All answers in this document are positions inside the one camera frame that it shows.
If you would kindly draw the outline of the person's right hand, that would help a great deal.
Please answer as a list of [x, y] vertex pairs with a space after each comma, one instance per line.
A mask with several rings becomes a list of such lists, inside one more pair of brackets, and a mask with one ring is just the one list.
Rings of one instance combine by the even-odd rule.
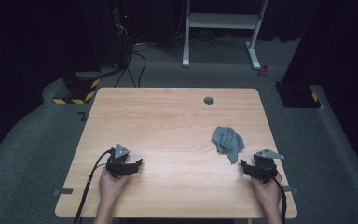
[[258, 179], [251, 178], [255, 188], [255, 195], [265, 213], [278, 213], [281, 200], [281, 191], [276, 182], [272, 179], [263, 183]]

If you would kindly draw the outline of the person's left hand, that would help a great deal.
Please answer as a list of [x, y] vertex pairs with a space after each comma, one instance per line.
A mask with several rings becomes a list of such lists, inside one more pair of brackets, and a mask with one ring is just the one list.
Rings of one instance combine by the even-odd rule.
[[129, 177], [127, 175], [113, 178], [111, 174], [103, 168], [99, 180], [100, 205], [103, 207], [113, 206], [128, 180]]

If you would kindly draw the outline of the grey cloth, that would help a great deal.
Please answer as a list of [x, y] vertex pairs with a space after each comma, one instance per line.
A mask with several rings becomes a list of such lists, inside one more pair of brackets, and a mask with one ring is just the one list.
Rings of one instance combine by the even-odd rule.
[[242, 137], [230, 127], [217, 127], [212, 141], [216, 144], [217, 152], [225, 154], [231, 164], [238, 161], [239, 153], [245, 149]]

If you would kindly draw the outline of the black yellow striped stand base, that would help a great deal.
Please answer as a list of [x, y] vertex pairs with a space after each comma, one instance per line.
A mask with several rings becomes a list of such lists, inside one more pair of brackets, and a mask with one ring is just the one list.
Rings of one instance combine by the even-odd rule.
[[87, 104], [94, 96], [99, 84], [100, 73], [68, 72], [62, 76], [62, 81], [53, 95], [55, 104]]

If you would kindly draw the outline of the white metal stand frame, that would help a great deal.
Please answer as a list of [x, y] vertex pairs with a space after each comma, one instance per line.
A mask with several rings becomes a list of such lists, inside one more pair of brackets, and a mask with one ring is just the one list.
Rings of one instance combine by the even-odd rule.
[[189, 35], [191, 28], [222, 28], [252, 30], [252, 38], [246, 43], [246, 50], [249, 54], [254, 70], [260, 70], [262, 65], [258, 61], [255, 53], [255, 42], [264, 19], [269, 0], [262, 0], [259, 12], [254, 15], [246, 14], [216, 14], [216, 13], [195, 13], [190, 9], [191, 0], [186, 0], [186, 26], [185, 41], [183, 48], [182, 66], [189, 67], [190, 45]]

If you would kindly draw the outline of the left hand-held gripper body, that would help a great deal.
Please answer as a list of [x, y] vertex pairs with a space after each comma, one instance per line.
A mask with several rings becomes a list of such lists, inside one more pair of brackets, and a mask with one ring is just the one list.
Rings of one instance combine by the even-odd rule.
[[106, 170], [113, 178], [124, 176], [121, 174], [126, 166], [131, 166], [130, 163], [126, 163], [126, 160], [130, 154], [130, 151], [119, 143], [111, 149], [111, 155], [107, 160]]

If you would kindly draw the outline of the dark equipment rack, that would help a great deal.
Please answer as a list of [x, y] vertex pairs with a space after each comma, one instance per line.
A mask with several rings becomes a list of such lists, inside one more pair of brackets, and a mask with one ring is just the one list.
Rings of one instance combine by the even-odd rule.
[[133, 29], [130, 19], [128, 0], [108, 0], [111, 4], [111, 16], [118, 45], [117, 68], [124, 68], [130, 60], [133, 47]]

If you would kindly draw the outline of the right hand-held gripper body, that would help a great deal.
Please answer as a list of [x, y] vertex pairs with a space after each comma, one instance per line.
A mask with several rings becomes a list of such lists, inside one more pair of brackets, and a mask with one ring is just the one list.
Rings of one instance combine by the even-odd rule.
[[275, 160], [283, 160], [284, 156], [272, 151], [271, 149], [264, 149], [254, 154], [255, 173], [253, 178], [260, 180], [263, 184], [270, 181], [278, 173]]

